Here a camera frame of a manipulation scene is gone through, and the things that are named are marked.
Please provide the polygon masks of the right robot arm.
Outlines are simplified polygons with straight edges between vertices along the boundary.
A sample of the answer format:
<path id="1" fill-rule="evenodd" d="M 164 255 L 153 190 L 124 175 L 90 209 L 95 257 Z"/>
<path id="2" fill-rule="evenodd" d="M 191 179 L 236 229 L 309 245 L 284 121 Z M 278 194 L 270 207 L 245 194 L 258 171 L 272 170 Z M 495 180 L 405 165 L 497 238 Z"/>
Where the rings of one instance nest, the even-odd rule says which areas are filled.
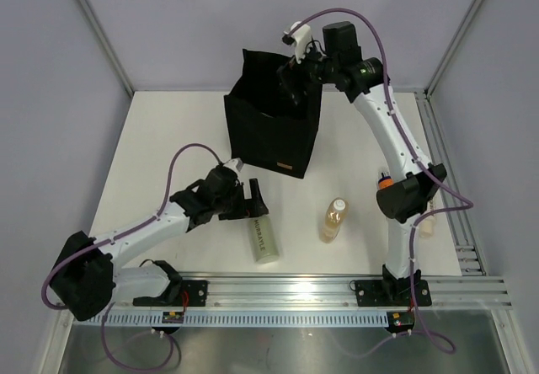
<path id="1" fill-rule="evenodd" d="M 363 116 L 386 160 L 392 184 L 376 192 L 376 203 L 388 220 L 388 249 L 382 276 L 371 284 L 357 281 L 374 301 L 405 306 L 426 289 L 415 259 L 414 237 L 419 219 L 446 179 L 446 167 L 432 163 L 402 117 L 387 72 L 386 55 L 365 59 L 355 26 L 349 21 L 323 27 L 323 48 L 312 43 L 306 20 L 295 22 L 283 37 L 293 57 L 278 74 L 295 102 L 302 94 L 291 87 L 295 75 L 320 85 L 331 84 Z"/>

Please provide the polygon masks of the orange spray bottle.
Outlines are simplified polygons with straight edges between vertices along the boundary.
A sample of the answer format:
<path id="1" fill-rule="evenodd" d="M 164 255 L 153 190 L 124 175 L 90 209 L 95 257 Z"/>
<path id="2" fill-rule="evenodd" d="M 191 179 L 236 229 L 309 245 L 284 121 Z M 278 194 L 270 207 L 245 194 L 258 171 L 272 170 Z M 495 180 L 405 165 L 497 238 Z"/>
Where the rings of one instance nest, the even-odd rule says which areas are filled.
<path id="1" fill-rule="evenodd" d="M 379 190 L 384 190 L 387 187 L 393 185 L 392 176 L 386 170 L 382 170 L 379 173 L 377 187 Z"/>

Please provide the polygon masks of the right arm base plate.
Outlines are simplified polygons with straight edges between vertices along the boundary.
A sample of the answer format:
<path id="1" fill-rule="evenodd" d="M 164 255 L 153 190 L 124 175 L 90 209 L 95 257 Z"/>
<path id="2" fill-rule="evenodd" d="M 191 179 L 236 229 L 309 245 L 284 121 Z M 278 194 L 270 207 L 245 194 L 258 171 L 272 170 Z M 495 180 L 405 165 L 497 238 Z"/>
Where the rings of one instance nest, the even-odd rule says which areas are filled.
<path id="1" fill-rule="evenodd" d="M 432 298 L 426 280 L 414 282 L 415 300 L 412 298 L 409 280 L 399 280 L 396 285 L 387 280 L 355 280 L 353 285 L 359 307 L 430 307 Z"/>

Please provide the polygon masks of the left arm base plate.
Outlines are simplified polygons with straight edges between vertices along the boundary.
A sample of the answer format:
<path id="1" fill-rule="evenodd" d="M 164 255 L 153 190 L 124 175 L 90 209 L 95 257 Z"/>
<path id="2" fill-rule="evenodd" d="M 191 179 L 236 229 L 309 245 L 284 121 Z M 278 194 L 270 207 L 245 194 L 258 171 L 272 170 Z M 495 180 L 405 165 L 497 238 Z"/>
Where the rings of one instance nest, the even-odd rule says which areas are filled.
<path id="1" fill-rule="evenodd" d="M 165 307 L 204 307 L 208 292 L 207 280 L 182 280 L 168 286 L 163 293 Z"/>

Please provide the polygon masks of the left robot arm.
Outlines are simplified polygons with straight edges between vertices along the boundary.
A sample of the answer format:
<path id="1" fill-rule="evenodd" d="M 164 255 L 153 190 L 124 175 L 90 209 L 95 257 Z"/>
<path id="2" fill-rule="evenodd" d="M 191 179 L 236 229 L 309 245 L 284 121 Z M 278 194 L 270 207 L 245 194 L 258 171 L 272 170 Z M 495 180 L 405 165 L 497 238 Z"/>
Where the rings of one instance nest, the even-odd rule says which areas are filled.
<path id="1" fill-rule="evenodd" d="M 136 307 L 179 306 L 185 300 L 181 274 L 164 260 L 131 268 L 128 263 L 149 249 L 192 232 L 213 217 L 233 221 L 266 216 L 257 179 L 244 194 L 237 172 L 214 167 L 205 178 L 166 197 L 157 213 L 118 232 L 89 237 L 82 231 L 66 241 L 49 287 L 78 321 L 87 321 L 115 302 Z"/>

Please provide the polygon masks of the green Murrayle bottle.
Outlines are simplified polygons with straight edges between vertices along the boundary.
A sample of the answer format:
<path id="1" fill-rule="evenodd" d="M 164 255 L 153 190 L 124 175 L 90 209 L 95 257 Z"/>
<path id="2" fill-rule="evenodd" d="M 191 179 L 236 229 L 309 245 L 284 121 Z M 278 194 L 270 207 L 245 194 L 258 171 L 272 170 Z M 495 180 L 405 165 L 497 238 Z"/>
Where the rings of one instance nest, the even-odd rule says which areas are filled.
<path id="1" fill-rule="evenodd" d="M 258 264 L 268 264 L 280 257 L 273 226 L 268 215 L 248 220 L 250 240 L 254 260 Z"/>

